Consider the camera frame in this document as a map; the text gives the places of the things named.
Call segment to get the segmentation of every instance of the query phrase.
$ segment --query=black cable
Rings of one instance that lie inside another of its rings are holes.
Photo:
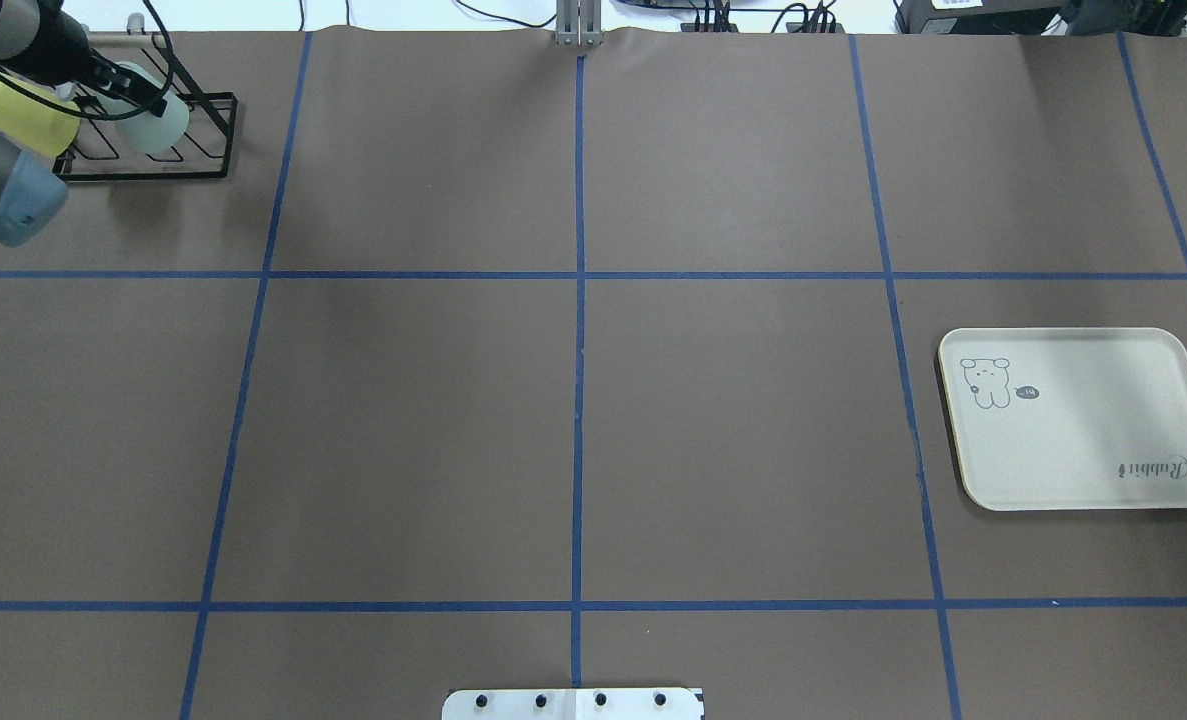
[[[496,15],[496,14],[493,14],[493,13],[488,13],[484,9],[474,8],[472,5],[465,4],[464,0],[451,0],[451,1],[452,1],[452,4],[459,5],[464,9],[470,9],[471,12],[477,13],[480,15],[485,15],[488,18],[493,18],[493,19],[497,19],[497,20],[503,20],[503,23],[514,23],[514,24],[516,24],[516,26],[521,26],[521,27],[535,27],[535,28],[548,27],[548,23],[552,23],[553,20],[557,19],[557,13],[553,13],[553,17],[548,18],[547,20],[544,20],[544,23],[539,23],[539,24],[527,23],[526,20],[519,20],[519,19],[515,19],[515,18],[506,18],[503,15]]]
[[[805,4],[792,4],[788,6],[788,8],[780,9],[780,17],[775,18],[775,24],[773,24],[772,26],[772,32],[775,32],[777,31],[777,28],[780,28],[780,23],[783,20],[783,15],[788,15],[791,12],[793,12],[793,9],[799,9],[799,8],[802,9],[802,26],[805,27],[805,24],[811,23],[811,20],[808,19],[808,13],[811,13],[811,8],[807,8],[807,5]]]
[[[690,8],[684,8],[684,6],[681,6],[681,5],[634,5],[634,4],[626,4],[626,5],[629,5],[630,8],[637,8],[637,9],[690,9]],[[732,13],[779,13],[780,9],[777,9],[777,8],[731,8],[731,12]]]
[[[904,23],[904,15],[900,14],[900,2],[899,0],[891,0],[891,5],[895,6],[895,28],[897,28],[904,36],[909,32],[908,23]]]
[[[830,26],[836,26],[837,17],[830,12],[830,8],[834,6],[837,0],[831,0],[830,4],[825,4],[825,0],[820,0],[815,5],[814,12],[811,14],[805,26],[799,27],[798,32],[813,32],[813,33],[829,33],[832,32]]]
[[[167,26],[165,26],[165,24],[161,23],[161,17],[158,14],[158,9],[154,8],[153,1],[151,0],[140,0],[140,1],[141,4],[144,4],[145,8],[150,11],[150,14],[153,15],[153,23],[158,23],[158,28],[159,31],[161,31],[161,42],[165,45],[165,53],[171,56],[171,59],[173,59],[176,56],[176,51],[174,46],[171,44],[171,33],[167,32]],[[46,108],[68,115],[69,117],[80,117],[84,120],[126,120],[135,117],[137,115],[142,115],[144,113],[148,113],[148,110],[153,108],[153,106],[157,106],[158,102],[163,100],[163,97],[167,96],[167,94],[171,93],[171,85],[174,82],[174,79],[176,79],[176,66],[173,63],[167,63],[167,78],[163,83],[161,90],[159,90],[157,95],[153,96],[152,100],[145,102],[144,106],[139,106],[139,108],[135,108],[133,110],[127,110],[126,113],[121,113],[118,115],[104,115],[104,114],[82,113],[78,110],[71,110],[68,109],[65,106],[58,104],[58,102],[52,102],[50,100],[45,100],[45,97],[39,97],[37,95],[33,95],[30,90],[26,90],[25,87],[17,85],[12,78],[5,76],[5,74],[2,72],[2,65],[0,65],[0,83],[2,83],[2,85],[6,85],[11,88],[11,90],[14,90],[18,94],[37,102],[37,104],[39,106],[45,106]]]

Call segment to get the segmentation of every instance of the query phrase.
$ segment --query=black wire rack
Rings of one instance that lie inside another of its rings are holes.
[[[110,138],[112,125],[103,120],[82,120],[72,145],[55,158],[52,172],[63,181],[146,181],[146,179],[215,179],[228,177],[233,142],[237,135],[237,96],[231,93],[203,93],[180,58],[157,44],[157,56],[141,49],[153,68],[167,76],[174,70],[172,91],[189,108],[189,129],[171,149],[159,155],[125,154]],[[87,113],[104,113],[94,95],[78,88],[72,101]]]

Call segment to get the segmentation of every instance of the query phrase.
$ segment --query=electronic device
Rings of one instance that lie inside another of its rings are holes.
[[[1069,24],[1068,36],[1134,32],[1175,37],[1186,15],[1187,0],[1067,0],[1060,9]]]
[[[913,36],[1041,36],[1061,0],[903,0],[896,23]]]

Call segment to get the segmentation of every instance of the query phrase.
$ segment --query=grid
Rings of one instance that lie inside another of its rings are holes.
[[[570,616],[570,676],[576,687],[583,684],[580,660],[580,639],[583,639],[583,616],[594,612],[631,612],[631,611],[672,611],[672,612],[750,612],[750,611],[935,611],[939,627],[945,688],[948,693],[951,716],[963,716],[958,692],[958,678],[951,639],[948,612],[951,610],[1017,610],[1017,609],[1111,609],[1111,607],[1187,607],[1187,597],[1013,597],[1013,598],[954,598],[946,597],[940,573],[939,552],[937,550],[935,523],[933,523],[931,497],[926,482],[926,469],[922,458],[921,434],[918,429],[918,410],[913,402],[909,359],[904,348],[903,323],[900,318],[897,282],[904,281],[1160,281],[1187,283],[1187,272],[1183,273],[1030,273],[1030,272],[900,272],[894,268],[889,242],[887,242],[886,217],[882,210],[882,195],[878,183],[872,135],[869,129],[867,95],[859,47],[853,37],[849,37],[850,60],[853,70],[855,103],[867,159],[867,179],[872,200],[872,222],[876,225],[881,254],[881,272],[594,272],[588,269],[585,261],[585,217],[584,217],[584,110],[585,110],[585,56],[575,58],[575,272],[364,272],[364,270],[274,270],[273,257],[277,250],[279,222],[281,222],[283,197],[286,192],[287,176],[291,168],[292,152],[296,148],[296,127],[299,119],[301,96],[304,96],[305,76],[309,69],[310,50],[313,46],[313,33],[305,36],[301,45],[299,77],[296,82],[296,100],[293,100],[291,119],[287,127],[285,149],[283,149],[281,170],[277,184],[272,218],[269,218],[268,241],[264,250],[264,266],[260,270],[165,270],[165,272],[118,272],[118,270],[0,270],[0,278],[44,279],[44,278],[116,278],[116,279],[250,279],[259,281],[250,331],[247,337],[245,363],[237,390],[237,402],[233,412],[231,434],[228,438],[227,459],[223,479],[218,489],[218,504],[214,515],[212,537],[205,565],[203,587],[196,603],[134,603],[134,601],[0,601],[0,611],[28,612],[171,612],[171,614],[195,614],[196,625],[192,638],[189,669],[185,687],[182,688],[180,716],[191,715],[197,676],[204,662],[207,625],[210,614],[227,612],[379,612],[380,614],[437,614],[451,612],[561,612]],[[1164,208],[1175,234],[1179,250],[1187,266],[1187,238],[1179,218],[1175,202],[1166,181],[1163,165],[1155,149],[1150,133],[1149,120],[1145,117],[1140,91],[1134,77],[1131,55],[1128,52],[1124,36],[1118,36],[1118,50],[1122,56],[1123,72],[1129,94],[1136,110],[1141,138],[1156,174],[1157,190],[1163,196]],[[259,345],[260,325],[264,319],[265,298],[268,295],[269,281],[293,281],[293,279],[450,279],[450,281],[475,281],[491,279],[493,281],[563,281],[575,286],[575,418],[573,446],[571,459],[571,594],[569,601],[414,601],[414,603],[279,603],[279,601],[215,601],[212,599],[215,578],[217,576],[218,554],[223,542],[224,524],[228,512],[229,495],[231,495],[233,473],[240,461],[239,441],[242,423],[245,423],[246,401],[250,390],[250,370],[255,363]],[[909,600],[775,600],[775,601],[607,601],[585,600],[583,592],[583,543],[584,543],[584,352],[585,352],[585,306],[588,306],[588,283],[598,281],[718,281],[718,279],[736,279],[736,281],[869,281],[882,282],[886,287],[887,307],[890,313],[890,330],[899,362],[900,387],[903,391],[904,419],[913,437],[914,454],[918,461],[918,489],[921,497],[922,528],[927,553],[927,571],[929,573],[932,598],[909,598]]]

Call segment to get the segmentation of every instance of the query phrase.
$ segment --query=cartoon bear drawing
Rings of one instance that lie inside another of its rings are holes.
[[[976,404],[983,409],[990,407],[1007,407],[1010,404],[1010,374],[1007,368],[1010,361],[1005,357],[998,359],[964,359],[961,371],[967,377],[971,393],[976,396]]]

